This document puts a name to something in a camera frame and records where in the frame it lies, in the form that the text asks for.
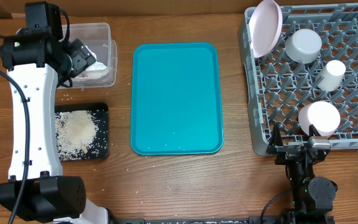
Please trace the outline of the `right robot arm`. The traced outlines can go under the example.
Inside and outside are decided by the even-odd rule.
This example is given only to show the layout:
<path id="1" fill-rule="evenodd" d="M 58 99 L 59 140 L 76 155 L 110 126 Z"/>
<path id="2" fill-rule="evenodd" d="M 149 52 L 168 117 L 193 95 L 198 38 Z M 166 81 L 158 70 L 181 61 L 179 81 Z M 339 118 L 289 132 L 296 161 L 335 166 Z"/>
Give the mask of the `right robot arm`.
<path id="1" fill-rule="evenodd" d="M 276 165 L 285 166 L 290 188 L 266 204 L 260 214 L 261 223 L 334 223 L 334 218 L 329 217 L 328 213 L 333 210 L 338 186 L 325 177 L 315 176 L 313 171 L 315 164 L 325 160 L 330 147 L 327 138 L 321 136 L 312 124 L 309 125 L 308 141 L 297 147 L 285 146 L 279 125 L 273 126 L 266 153 L 276 155 Z M 293 208 L 284 209 L 278 216 L 266 218 L 268 207 L 289 192 L 292 194 Z"/>

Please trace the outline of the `teal serving tray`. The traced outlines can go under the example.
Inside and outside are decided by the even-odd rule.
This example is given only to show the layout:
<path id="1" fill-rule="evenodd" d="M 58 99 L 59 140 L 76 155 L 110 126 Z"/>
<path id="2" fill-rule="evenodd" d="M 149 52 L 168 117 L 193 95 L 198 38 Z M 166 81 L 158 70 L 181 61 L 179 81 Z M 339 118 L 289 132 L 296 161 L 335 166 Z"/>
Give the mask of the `teal serving tray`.
<path id="1" fill-rule="evenodd" d="M 132 63 L 131 147 L 143 156 L 214 154 L 224 143 L 216 48 L 143 44 Z"/>

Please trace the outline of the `grey dishwasher rack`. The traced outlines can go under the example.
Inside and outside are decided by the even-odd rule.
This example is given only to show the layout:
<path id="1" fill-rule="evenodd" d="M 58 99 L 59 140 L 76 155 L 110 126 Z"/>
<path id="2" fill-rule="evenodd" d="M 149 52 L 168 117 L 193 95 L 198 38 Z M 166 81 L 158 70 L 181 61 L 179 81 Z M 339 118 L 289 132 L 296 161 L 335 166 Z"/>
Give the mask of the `grey dishwasher rack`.
<path id="1" fill-rule="evenodd" d="M 305 143 L 307 136 L 298 123 L 298 113 L 315 101 L 333 104 L 341 115 L 338 129 L 329 138 L 331 149 L 358 150 L 358 3 L 283 6 L 278 42 L 261 58 L 254 57 L 250 46 L 253 11 L 250 7 L 244 13 L 239 46 L 254 151 L 265 154 L 275 123 L 285 145 Z M 314 62 L 296 63 L 286 54 L 285 41 L 300 29 L 311 29 L 321 37 L 322 48 Z M 321 90 L 315 78 L 331 60 L 343 62 L 346 72 L 338 89 Z"/>

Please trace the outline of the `grey bowl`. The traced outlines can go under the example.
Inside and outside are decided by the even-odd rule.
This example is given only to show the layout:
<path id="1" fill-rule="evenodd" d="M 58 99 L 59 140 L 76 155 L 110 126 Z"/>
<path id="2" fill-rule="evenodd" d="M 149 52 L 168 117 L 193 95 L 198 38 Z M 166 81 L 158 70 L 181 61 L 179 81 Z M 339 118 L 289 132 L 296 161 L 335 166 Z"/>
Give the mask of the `grey bowl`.
<path id="1" fill-rule="evenodd" d="M 285 51 L 298 63 L 314 62 L 322 47 L 321 37 L 313 30 L 300 29 L 285 41 Z"/>

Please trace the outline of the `large white plate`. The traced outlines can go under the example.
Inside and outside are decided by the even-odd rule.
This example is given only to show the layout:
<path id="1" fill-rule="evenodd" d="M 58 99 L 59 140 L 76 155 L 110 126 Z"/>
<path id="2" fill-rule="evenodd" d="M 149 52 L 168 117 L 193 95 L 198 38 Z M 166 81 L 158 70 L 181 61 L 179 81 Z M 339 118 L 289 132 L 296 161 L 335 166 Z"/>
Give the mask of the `large white plate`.
<path id="1" fill-rule="evenodd" d="M 251 48 L 255 58 L 270 53 L 282 29 L 282 10 L 274 0 L 263 0 L 253 11 L 250 21 Z"/>

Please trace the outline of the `white napkin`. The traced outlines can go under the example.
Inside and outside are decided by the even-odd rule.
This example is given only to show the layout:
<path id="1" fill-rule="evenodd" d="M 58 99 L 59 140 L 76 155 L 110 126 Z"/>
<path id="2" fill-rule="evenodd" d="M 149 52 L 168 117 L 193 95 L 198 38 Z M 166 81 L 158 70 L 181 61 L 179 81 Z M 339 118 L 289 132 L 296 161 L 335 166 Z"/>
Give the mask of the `white napkin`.
<path id="1" fill-rule="evenodd" d="M 74 82 L 100 82 L 110 78 L 111 71 L 104 63 L 95 61 L 84 72 L 73 78 Z"/>

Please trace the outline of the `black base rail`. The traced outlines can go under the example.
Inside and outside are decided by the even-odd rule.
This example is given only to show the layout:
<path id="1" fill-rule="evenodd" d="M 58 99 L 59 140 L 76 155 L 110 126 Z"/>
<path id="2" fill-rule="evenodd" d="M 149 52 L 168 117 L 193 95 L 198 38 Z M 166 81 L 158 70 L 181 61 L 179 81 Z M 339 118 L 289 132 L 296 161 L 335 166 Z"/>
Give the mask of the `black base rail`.
<path id="1" fill-rule="evenodd" d="M 176 219 L 176 220 L 145 220 L 143 218 L 114 218 L 114 223 L 119 224 L 260 224 L 260 216 L 250 216 L 241 219 Z M 279 216 L 264 216 L 263 224 L 286 223 Z"/>

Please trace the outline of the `white cup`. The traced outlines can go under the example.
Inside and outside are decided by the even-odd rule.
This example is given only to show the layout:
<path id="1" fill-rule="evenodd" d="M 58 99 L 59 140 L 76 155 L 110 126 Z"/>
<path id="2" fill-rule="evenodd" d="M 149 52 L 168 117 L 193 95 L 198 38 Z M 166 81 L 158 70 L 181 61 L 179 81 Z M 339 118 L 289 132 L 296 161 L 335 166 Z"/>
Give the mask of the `white cup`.
<path id="1" fill-rule="evenodd" d="M 343 62 L 339 60 L 329 61 L 315 78 L 318 81 L 317 87 L 325 91 L 338 89 L 345 72 L 346 66 Z"/>

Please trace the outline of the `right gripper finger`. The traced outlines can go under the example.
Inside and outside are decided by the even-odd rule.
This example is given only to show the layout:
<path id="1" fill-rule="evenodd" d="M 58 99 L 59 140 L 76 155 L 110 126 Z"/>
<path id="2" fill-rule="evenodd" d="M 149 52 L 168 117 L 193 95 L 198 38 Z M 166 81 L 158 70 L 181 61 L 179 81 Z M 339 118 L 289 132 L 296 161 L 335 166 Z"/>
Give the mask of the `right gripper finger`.
<path id="1" fill-rule="evenodd" d="M 307 141 L 307 144 L 315 145 L 319 141 L 321 135 L 313 124 L 309 125 L 308 131 L 309 131 L 309 139 Z"/>
<path id="2" fill-rule="evenodd" d="M 275 123 L 273 126 L 272 136 L 269 140 L 266 153 L 267 154 L 281 154 L 285 152 L 282 137 L 280 134 L 280 126 Z"/>

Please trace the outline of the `clear plastic bin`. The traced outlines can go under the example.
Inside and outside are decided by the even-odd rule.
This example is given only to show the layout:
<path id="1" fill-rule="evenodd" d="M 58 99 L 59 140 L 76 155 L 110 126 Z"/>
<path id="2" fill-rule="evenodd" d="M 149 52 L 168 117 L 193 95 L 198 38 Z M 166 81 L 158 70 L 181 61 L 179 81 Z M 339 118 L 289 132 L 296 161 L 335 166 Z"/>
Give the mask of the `clear plastic bin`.
<path id="1" fill-rule="evenodd" d="M 117 45 L 111 37 L 111 28 L 105 22 L 72 24 L 70 26 L 69 41 L 79 39 L 89 52 L 99 62 L 109 67 L 111 76 L 100 82 L 73 82 L 72 88 L 105 88 L 116 82 L 117 72 Z"/>

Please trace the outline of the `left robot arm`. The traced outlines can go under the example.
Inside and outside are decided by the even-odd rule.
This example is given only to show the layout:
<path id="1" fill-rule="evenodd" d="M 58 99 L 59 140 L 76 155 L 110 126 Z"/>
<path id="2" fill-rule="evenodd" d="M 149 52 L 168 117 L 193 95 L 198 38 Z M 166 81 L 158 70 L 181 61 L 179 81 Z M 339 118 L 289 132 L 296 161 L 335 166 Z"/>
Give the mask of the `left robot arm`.
<path id="1" fill-rule="evenodd" d="M 8 181 L 0 205 L 12 217 L 40 223 L 113 223 L 107 208 L 86 196 L 78 176 L 63 175 L 55 137 L 55 94 L 59 86 L 95 63 L 80 40 L 62 26 L 65 11 L 47 2 L 25 5 L 26 26 L 4 38 L 0 74 L 11 85 L 14 137 Z"/>

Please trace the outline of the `small pink plate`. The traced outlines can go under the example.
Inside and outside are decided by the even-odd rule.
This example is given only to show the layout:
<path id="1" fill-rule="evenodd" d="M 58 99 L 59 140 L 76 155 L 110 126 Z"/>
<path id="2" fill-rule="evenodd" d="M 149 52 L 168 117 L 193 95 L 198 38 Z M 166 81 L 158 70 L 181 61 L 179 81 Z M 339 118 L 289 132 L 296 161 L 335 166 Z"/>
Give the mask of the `small pink plate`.
<path id="1" fill-rule="evenodd" d="M 298 123 L 305 134 L 309 134 L 312 124 L 321 136 L 332 136 L 341 122 L 336 107 L 326 101 L 317 101 L 303 107 L 298 115 Z"/>

